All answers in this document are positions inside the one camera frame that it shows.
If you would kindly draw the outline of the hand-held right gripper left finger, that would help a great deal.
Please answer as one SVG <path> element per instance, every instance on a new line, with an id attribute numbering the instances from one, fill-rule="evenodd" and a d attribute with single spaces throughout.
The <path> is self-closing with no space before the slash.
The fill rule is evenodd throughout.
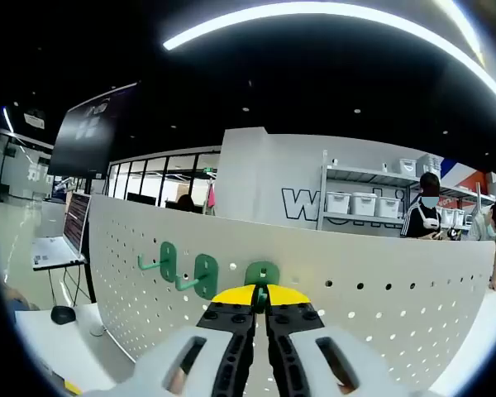
<path id="1" fill-rule="evenodd" d="M 255 285 L 212 299 L 198 323 L 183 327 L 137 362 L 134 396 L 241 396 L 253 361 Z"/>

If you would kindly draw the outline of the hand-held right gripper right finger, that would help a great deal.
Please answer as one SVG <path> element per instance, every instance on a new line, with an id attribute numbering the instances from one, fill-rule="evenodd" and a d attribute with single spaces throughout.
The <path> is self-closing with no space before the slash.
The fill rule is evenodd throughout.
<path id="1" fill-rule="evenodd" d="M 380 356 L 337 326 L 326 326 L 309 298 L 265 286 L 269 363 L 281 396 L 400 396 Z"/>

